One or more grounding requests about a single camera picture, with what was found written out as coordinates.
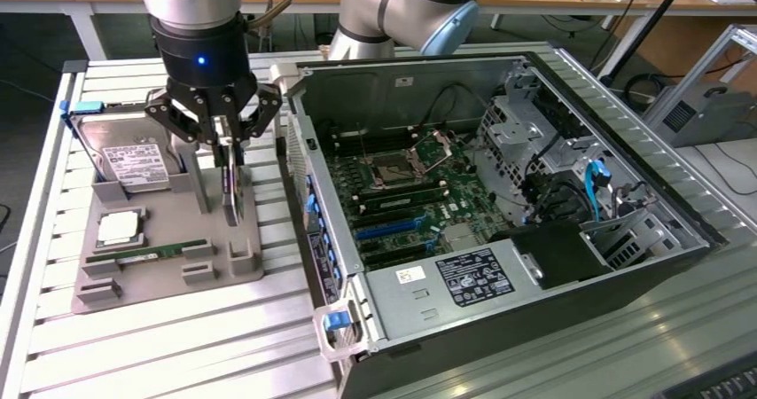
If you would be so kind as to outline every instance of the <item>barcode label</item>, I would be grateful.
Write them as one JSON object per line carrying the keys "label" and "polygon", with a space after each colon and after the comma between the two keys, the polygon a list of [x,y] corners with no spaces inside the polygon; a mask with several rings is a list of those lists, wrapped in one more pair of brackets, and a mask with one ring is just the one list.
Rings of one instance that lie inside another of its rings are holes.
{"label": "barcode label", "polygon": [[168,182],[168,171],[156,144],[103,148],[109,167],[123,186]]}

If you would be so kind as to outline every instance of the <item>white table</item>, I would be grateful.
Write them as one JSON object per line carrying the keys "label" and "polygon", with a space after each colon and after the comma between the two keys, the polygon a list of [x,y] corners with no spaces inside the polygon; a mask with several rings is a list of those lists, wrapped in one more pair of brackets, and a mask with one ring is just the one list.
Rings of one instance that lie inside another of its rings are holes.
{"label": "white table", "polygon": [[[474,45],[462,51],[522,51],[525,46]],[[561,53],[543,43],[527,46],[551,60]],[[319,58],[314,51],[254,55],[251,65],[264,79],[264,68],[276,61]],[[156,59],[92,62],[87,76],[64,75],[57,101],[140,101],[163,81]],[[266,201],[260,214],[268,221],[262,230],[266,277],[75,316],[68,310],[92,169],[57,111],[52,115],[0,307],[0,397],[334,399],[335,381],[310,325],[311,301],[282,205],[272,137],[254,149],[256,198]],[[622,118],[615,123],[622,125]],[[659,170],[674,175],[679,167],[689,168],[683,160]],[[757,349],[757,237],[743,223],[731,223],[730,212],[709,194],[686,198],[722,229],[731,249],[623,309],[379,399],[647,398]]]}

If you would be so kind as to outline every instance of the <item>label sticker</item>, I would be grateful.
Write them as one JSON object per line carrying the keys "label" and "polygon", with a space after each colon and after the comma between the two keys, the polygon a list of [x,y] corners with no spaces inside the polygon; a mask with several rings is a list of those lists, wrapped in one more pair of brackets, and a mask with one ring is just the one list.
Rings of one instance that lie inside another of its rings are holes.
{"label": "label sticker", "polygon": [[414,266],[411,268],[398,270],[396,274],[400,284],[407,284],[408,282],[426,279],[426,272],[423,272],[422,266]]}
{"label": "label sticker", "polygon": [[103,148],[103,152],[124,186],[168,182],[168,171],[156,144],[115,146]]}
{"label": "label sticker", "polygon": [[412,85],[412,77],[400,77],[394,80],[394,87],[408,87]]}
{"label": "label sticker", "polygon": [[515,291],[490,248],[438,260],[436,268],[462,308]]}

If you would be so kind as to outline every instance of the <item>gray robot arm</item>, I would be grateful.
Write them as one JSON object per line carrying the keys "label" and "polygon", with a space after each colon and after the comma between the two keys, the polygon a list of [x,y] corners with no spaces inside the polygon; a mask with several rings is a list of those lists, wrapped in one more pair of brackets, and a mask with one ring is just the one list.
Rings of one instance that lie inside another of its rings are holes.
{"label": "gray robot arm", "polygon": [[472,0],[342,0],[328,59],[390,58],[394,42],[452,53],[478,17]]}

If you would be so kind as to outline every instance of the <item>blue pcie slot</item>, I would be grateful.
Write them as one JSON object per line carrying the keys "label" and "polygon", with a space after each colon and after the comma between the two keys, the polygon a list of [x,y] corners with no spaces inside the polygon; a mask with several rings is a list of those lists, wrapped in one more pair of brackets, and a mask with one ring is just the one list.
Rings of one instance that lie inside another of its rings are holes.
{"label": "blue pcie slot", "polygon": [[379,228],[366,229],[364,231],[360,231],[355,234],[355,239],[372,239],[378,237],[386,237],[392,233],[416,230],[420,227],[424,218],[426,216],[416,217],[415,219],[406,222],[398,222]]}

